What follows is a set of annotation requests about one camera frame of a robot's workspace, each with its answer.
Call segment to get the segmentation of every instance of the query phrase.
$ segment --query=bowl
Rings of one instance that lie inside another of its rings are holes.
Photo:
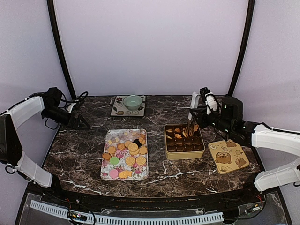
[[[124,98],[123,103],[129,110],[137,110],[143,103],[142,97],[138,95],[130,95]]]

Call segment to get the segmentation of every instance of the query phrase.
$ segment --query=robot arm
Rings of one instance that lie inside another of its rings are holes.
[[[218,107],[213,108],[219,104],[209,89],[201,89],[200,94],[206,106],[190,110],[200,129],[213,126],[216,130],[226,133],[228,139],[242,146],[269,148],[300,157],[300,133],[271,128],[264,123],[243,121],[243,103],[234,97],[224,97],[222,110],[219,112]],[[213,96],[213,100],[208,101],[208,96]],[[264,191],[298,181],[300,158],[279,168],[260,172],[254,185],[258,191]]]
[[[83,104],[85,97],[69,102],[69,108],[63,110],[59,108],[62,95],[59,89],[50,88],[47,92],[32,94],[0,114],[0,162],[7,165],[6,171],[9,174],[17,171],[27,180],[36,182],[43,188],[50,188],[56,193],[61,191],[59,179],[25,154],[16,131],[38,113],[42,118],[53,119],[73,129],[90,128],[82,115],[75,118],[71,112],[73,107],[78,108]]]

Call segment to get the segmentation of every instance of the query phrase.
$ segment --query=yellow placemat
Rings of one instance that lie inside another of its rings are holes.
[[[242,147],[232,140],[213,142],[208,147],[219,174],[229,173],[250,165]]]

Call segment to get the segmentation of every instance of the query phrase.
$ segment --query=black pole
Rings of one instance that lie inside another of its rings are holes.
[[[58,31],[53,0],[47,0],[47,4],[48,4],[49,17],[50,17],[50,22],[51,22],[51,27],[52,27],[52,33],[53,33],[53,37],[54,37],[54,41],[55,41],[55,45],[56,45],[57,54],[60,59],[60,65],[62,68],[62,72],[64,74],[64,77],[65,77],[65,80],[67,83],[67,88],[69,89],[71,98],[73,100],[75,100],[76,93],[75,93],[75,90],[74,90],[74,87],[73,87],[73,84],[71,81],[70,73],[68,71],[65,55],[62,50],[62,45],[61,45],[61,41],[60,41],[60,34]]]
[[[238,78],[240,75],[240,69],[242,68],[242,64],[243,64],[243,60],[244,60],[244,56],[245,56],[245,52],[246,52],[246,47],[247,47],[247,43],[248,43],[248,39],[249,39],[251,22],[252,22],[252,17],[253,17],[253,12],[254,12],[254,4],[255,4],[255,0],[249,0],[243,38],[242,38],[242,42],[240,44],[240,52],[239,52],[238,60],[236,62],[236,66],[234,69],[234,73],[232,76],[232,80],[231,80],[231,84],[230,84],[230,88],[229,88],[227,96],[233,95],[235,86],[238,82]]]

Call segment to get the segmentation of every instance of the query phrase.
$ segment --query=tray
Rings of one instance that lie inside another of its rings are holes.
[[[250,165],[242,147],[232,140],[213,142],[208,147],[219,174],[230,173]]]
[[[145,114],[146,96],[140,95],[142,98],[142,105],[137,110],[129,110],[123,104],[123,99],[128,95],[118,95],[112,105],[111,116],[121,117],[142,117]]]
[[[185,124],[166,124],[165,125],[165,156],[167,159],[191,159],[201,158],[205,146],[202,139],[201,131],[198,129],[192,138],[185,138],[182,135],[182,130]],[[181,132],[175,132],[175,129],[180,129]],[[167,130],[172,129],[174,132],[168,133]],[[175,133],[181,135],[181,139],[175,137]]]
[[[135,143],[138,143],[138,146],[136,146],[138,149],[129,151],[129,149],[132,150],[135,147]],[[143,180],[148,178],[148,153],[145,153],[145,149],[148,150],[146,130],[109,130],[106,134],[102,154],[101,178],[104,180]],[[134,162],[132,160],[126,162],[127,157],[133,157],[135,160],[140,157],[141,161],[132,164]],[[144,165],[141,164],[143,158],[146,159]]]

